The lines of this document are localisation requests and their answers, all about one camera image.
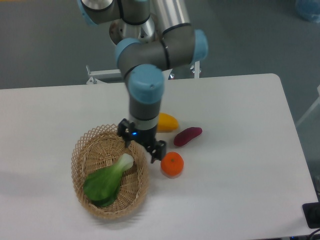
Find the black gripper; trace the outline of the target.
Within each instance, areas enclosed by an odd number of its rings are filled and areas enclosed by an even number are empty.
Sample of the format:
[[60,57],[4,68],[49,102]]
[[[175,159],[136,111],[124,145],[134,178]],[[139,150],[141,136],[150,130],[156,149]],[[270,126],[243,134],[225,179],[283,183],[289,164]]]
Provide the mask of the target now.
[[164,140],[156,140],[156,131],[156,125],[149,129],[140,129],[126,118],[122,119],[117,127],[117,135],[123,139],[126,148],[131,141],[135,141],[146,150],[151,150],[151,164],[162,161],[167,154],[167,143]]

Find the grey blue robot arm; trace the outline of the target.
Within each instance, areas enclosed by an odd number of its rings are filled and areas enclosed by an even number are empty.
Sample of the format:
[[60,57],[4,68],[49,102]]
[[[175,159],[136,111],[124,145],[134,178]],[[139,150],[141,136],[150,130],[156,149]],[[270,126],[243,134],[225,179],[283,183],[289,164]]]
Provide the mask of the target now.
[[193,28],[182,0],[80,0],[78,7],[90,25],[111,22],[115,63],[129,95],[129,117],[117,134],[125,145],[135,141],[152,160],[162,160],[165,141],[156,140],[163,71],[205,59],[205,33]]

